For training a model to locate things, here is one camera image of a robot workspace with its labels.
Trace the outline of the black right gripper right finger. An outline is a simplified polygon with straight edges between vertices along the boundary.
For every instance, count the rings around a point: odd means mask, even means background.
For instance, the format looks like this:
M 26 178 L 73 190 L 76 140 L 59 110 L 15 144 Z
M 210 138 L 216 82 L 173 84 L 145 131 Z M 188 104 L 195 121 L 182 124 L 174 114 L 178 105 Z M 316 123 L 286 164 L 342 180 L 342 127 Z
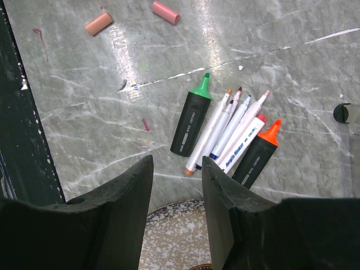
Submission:
M 227 269 L 244 237 L 239 211 L 257 212 L 275 203 L 253 193 L 224 173 L 209 157 L 202 159 L 202 190 L 213 269 Z

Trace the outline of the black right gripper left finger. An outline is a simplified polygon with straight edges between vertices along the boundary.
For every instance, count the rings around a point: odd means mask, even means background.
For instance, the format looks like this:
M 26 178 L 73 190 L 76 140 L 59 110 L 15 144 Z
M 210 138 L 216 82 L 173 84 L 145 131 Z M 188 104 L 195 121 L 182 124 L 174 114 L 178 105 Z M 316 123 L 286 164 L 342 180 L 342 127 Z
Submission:
M 137 269 L 154 176 L 152 155 L 69 205 L 101 206 L 88 269 Z

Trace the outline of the red capped marker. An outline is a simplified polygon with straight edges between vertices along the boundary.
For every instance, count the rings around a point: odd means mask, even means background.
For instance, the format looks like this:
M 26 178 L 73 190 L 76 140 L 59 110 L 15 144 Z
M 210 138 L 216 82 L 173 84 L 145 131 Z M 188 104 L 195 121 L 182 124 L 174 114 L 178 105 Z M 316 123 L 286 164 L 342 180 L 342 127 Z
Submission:
M 245 129 L 240 138 L 236 141 L 233 147 L 230 149 L 229 153 L 225 158 L 218 164 L 218 166 L 226 174 L 230 169 L 235 165 L 236 161 L 241 157 L 245 152 L 248 146 L 251 144 L 252 140 L 264 127 L 267 121 L 267 117 L 264 114 L 258 114 Z
M 236 107 L 238 105 L 238 102 L 239 102 L 239 98 L 240 98 L 240 95 L 241 95 L 241 91 L 242 91 L 242 88 L 240 87 L 236 94 L 233 96 L 232 98 L 232 101 L 231 101 L 231 104 L 232 104 L 232 108 L 231 108 L 231 115 L 233 115 L 233 113 L 235 112 L 236 110 Z

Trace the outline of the salmon capped white marker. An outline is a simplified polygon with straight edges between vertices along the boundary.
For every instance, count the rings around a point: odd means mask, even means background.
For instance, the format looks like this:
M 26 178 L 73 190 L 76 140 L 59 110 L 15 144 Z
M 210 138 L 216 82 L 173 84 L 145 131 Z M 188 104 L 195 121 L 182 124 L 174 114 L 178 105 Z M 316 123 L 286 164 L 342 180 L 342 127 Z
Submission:
M 229 88 L 223 98 L 214 106 L 214 110 L 210 115 L 208 122 L 188 159 L 188 162 L 185 165 L 184 172 L 186 175 L 191 176 L 196 171 L 196 161 L 200 156 L 211 132 L 213 131 L 221 112 L 224 110 L 231 92 L 232 89 Z

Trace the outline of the blue capped white marker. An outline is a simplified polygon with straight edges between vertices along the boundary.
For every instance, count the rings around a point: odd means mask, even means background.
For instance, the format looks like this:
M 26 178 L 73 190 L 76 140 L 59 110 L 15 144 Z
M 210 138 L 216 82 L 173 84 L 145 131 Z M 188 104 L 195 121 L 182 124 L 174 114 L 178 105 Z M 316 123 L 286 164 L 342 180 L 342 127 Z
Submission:
M 209 157 L 213 159 L 217 159 L 220 157 L 221 153 L 223 152 L 226 144 L 230 140 L 234 130 L 236 129 L 237 125 L 241 121 L 244 113 L 248 109 L 248 105 L 251 100 L 251 95 L 247 96 L 247 98 L 243 101 L 243 103 L 240 105 L 240 107 L 237 109 L 235 114 L 233 115 L 231 121 L 226 126 L 223 134 L 221 135 L 218 143 L 216 144 L 215 148 L 211 151 Z

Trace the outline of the orange and black highlighter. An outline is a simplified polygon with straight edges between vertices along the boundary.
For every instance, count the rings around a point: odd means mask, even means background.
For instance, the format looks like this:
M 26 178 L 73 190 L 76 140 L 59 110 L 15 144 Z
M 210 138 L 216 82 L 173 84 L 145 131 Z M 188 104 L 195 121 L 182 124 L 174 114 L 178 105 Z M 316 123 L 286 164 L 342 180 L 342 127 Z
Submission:
M 281 119 L 276 120 L 264 133 L 259 133 L 235 170 L 232 179 L 250 189 L 278 148 L 277 132 Z

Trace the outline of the green and black highlighter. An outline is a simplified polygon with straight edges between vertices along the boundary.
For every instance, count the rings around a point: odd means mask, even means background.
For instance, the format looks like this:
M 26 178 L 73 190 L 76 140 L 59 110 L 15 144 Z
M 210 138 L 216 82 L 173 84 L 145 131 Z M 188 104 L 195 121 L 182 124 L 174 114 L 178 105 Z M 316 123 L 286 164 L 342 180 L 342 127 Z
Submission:
M 201 83 L 188 92 L 180 119 L 175 130 L 170 151 L 189 157 L 205 119 L 212 97 L 208 92 L 210 74 L 206 73 Z

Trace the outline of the small black capped marker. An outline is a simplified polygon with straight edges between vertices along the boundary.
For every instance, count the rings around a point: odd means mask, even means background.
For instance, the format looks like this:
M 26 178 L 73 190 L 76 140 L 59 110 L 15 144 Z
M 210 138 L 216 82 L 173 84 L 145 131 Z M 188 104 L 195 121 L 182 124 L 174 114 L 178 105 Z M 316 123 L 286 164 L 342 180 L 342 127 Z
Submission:
M 205 143 L 205 146 L 200 154 L 200 156 L 198 157 L 197 161 L 196 161 L 196 169 L 200 170 L 203 166 L 203 156 L 209 156 L 212 149 L 214 148 L 221 131 L 223 131 L 223 128 L 226 124 L 226 121 L 228 119 L 228 116 L 232 110 L 232 106 L 233 106 L 233 101 L 231 101 L 227 107 L 221 112 L 219 119 L 217 120 L 215 127 L 213 128 L 213 131 L 211 132 L 209 139 L 207 140 L 207 142 Z

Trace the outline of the pink capped white marker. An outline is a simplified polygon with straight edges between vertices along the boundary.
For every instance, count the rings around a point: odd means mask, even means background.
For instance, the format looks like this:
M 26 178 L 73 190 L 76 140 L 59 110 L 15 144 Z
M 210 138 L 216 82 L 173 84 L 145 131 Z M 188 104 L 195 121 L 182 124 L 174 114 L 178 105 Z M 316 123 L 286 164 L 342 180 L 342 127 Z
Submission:
M 238 126 L 236 127 L 235 131 L 233 132 L 232 136 L 230 137 L 228 143 L 226 144 L 223 152 L 221 155 L 216 159 L 216 163 L 219 165 L 222 160 L 226 157 L 229 153 L 230 149 L 235 145 L 237 140 L 240 136 L 244 133 L 245 129 L 249 126 L 251 121 L 256 117 L 256 115 L 260 112 L 262 108 L 262 104 L 266 100 L 267 96 L 269 95 L 270 90 L 267 90 L 261 98 L 253 103 L 246 111 L 244 116 L 242 117 L 241 121 L 239 122 Z

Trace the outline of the pink pen cap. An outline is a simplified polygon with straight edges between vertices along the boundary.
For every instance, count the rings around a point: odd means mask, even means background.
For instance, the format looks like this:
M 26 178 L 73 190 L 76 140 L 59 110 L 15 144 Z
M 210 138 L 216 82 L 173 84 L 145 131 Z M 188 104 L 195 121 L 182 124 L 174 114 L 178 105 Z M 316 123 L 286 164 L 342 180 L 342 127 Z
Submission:
M 158 16 L 162 17 L 164 20 L 168 21 L 169 23 L 176 25 L 180 14 L 165 4 L 162 4 L 159 1 L 154 1 L 152 4 L 152 11 L 153 13 L 157 14 Z

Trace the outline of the salmon pen cap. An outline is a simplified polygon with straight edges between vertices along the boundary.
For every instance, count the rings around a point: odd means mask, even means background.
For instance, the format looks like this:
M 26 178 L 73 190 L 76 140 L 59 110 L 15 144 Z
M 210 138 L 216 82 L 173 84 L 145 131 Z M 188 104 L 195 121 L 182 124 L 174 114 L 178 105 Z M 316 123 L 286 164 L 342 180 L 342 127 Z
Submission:
M 107 12 L 104 12 L 102 15 L 89 22 L 85 26 L 85 29 L 90 35 L 95 36 L 112 23 L 113 18 L 111 15 Z

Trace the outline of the speckled grey plate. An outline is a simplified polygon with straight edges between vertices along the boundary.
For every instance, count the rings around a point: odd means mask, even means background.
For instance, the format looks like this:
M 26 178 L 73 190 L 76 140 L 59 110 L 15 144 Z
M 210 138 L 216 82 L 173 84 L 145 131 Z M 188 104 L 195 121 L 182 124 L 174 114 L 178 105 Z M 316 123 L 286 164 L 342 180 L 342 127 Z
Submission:
M 139 269 L 212 269 L 203 199 L 174 202 L 147 216 Z

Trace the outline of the steel dish rack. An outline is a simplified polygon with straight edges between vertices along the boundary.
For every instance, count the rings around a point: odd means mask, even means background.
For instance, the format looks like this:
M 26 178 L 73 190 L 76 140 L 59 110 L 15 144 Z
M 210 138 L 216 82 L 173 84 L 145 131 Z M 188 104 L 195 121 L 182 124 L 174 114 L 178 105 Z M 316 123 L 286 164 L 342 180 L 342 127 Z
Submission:
M 360 104 L 341 103 L 333 111 L 334 119 L 339 123 L 359 124 Z

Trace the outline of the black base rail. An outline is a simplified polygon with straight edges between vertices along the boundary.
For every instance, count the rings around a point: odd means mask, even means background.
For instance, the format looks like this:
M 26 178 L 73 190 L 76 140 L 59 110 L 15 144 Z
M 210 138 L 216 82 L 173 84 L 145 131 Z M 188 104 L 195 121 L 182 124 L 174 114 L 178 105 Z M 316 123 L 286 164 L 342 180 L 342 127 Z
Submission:
M 1 4 L 1 196 L 65 203 L 10 20 Z

